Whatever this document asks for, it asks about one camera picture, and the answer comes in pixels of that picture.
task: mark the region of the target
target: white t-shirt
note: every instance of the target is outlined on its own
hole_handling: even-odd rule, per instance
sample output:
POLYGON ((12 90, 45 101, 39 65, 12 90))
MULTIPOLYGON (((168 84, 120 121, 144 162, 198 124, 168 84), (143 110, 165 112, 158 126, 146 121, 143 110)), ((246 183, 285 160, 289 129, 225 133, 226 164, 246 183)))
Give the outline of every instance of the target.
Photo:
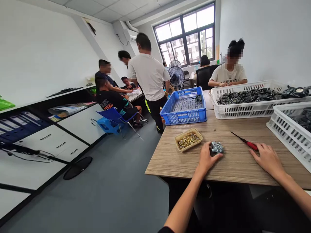
POLYGON ((231 83, 231 82, 238 82, 243 79, 247 79, 245 75, 245 70, 241 66, 241 64, 236 64, 233 71, 228 71, 225 67, 225 64, 222 64, 218 66, 213 74, 210 80, 214 80, 215 82, 220 83, 231 83))
POLYGON ((165 67, 151 55, 141 53, 133 57, 128 66, 128 78, 137 79, 149 101, 161 99, 165 93, 163 81, 171 79, 165 67))

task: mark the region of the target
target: white pipe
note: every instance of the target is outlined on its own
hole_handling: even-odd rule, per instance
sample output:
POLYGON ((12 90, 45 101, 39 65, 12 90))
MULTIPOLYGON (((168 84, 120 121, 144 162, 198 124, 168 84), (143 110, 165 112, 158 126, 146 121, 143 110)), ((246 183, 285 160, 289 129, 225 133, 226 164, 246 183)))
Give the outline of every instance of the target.
POLYGON ((138 29, 133 27, 128 20, 126 20, 125 23, 132 31, 135 31, 137 33, 139 32, 138 29))

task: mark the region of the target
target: white plastic basket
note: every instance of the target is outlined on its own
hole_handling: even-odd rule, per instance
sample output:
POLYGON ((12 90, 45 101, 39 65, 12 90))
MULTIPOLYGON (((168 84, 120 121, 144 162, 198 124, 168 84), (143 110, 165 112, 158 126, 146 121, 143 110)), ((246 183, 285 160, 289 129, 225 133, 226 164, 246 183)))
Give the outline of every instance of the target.
POLYGON ((311 107, 311 102, 275 106, 266 125, 311 173, 311 133, 286 115, 300 115, 305 107, 311 107))
POLYGON ((287 85, 281 84, 275 80, 265 80, 255 83, 240 84, 227 87, 213 88, 212 99, 214 105, 214 112, 217 119, 239 119, 239 118, 255 118, 255 117, 269 117, 273 114, 273 107, 276 105, 284 105, 291 103, 300 103, 311 101, 311 96, 304 98, 290 98, 281 100, 270 100, 255 103, 245 104, 231 104, 219 105, 217 101, 224 93, 248 91, 251 89, 270 88, 275 92, 281 93, 287 89, 287 85))

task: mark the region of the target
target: plastic stool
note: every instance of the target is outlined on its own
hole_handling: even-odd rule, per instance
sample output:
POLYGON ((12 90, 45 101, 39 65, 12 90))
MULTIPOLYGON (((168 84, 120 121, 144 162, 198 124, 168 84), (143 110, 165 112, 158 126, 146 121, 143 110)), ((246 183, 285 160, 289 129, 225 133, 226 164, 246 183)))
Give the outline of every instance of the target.
POLYGON ((105 133, 113 133, 113 134, 119 134, 119 126, 118 124, 115 124, 113 122, 110 122, 107 118, 103 117, 97 121, 97 123, 100 125, 100 127, 105 131, 105 133))

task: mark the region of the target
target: hand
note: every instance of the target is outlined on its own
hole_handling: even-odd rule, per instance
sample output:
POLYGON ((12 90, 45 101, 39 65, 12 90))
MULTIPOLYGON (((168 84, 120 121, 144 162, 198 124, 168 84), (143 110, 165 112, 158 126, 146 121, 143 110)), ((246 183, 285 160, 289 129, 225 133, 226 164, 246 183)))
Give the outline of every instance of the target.
POLYGON ((223 154, 217 154, 214 157, 210 154, 210 144, 212 142, 207 142, 203 145, 200 154, 200 161, 198 169, 206 175, 208 170, 216 163, 216 161, 223 156, 223 154))
POLYGON ((259 150, 260 157, 253 150, 249 150, 255 161, 261 166, 266 172, 268 172, 273 178, 277 179, 280 176, 286 175, 284 168, 277 153, 271 146, 267 146, 262 143, 255 143, 259 150))
POLYGON ((227 84, 227 83, 219 83, 219 86, 220 86, 220 87, 228 86, 228 84, 227 84))

